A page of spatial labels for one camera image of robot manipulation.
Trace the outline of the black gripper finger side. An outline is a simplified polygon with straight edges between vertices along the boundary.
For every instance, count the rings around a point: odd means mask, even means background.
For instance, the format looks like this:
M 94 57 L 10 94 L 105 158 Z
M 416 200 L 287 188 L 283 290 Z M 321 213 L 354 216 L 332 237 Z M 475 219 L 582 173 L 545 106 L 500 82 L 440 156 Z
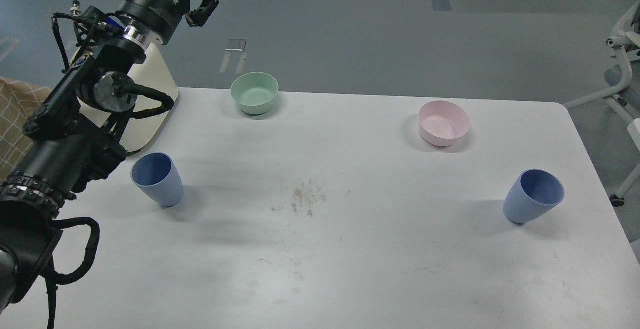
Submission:
M 198 8 L 190 10 L 185 15 L 187 24 L 191 28 L 202 28 L 215 12 L 219 3 L 219 0 L 202 0 Z

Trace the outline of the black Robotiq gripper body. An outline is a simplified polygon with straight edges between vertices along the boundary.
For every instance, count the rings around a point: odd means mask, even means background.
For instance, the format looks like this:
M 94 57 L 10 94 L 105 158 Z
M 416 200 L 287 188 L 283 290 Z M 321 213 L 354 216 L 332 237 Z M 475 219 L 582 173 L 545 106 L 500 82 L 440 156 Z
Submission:
M 189 0 L 124 0 L 117 17 L 124 24 L 146 26 L 158 36 L 161 45 L 167 45 L 189 9 Z

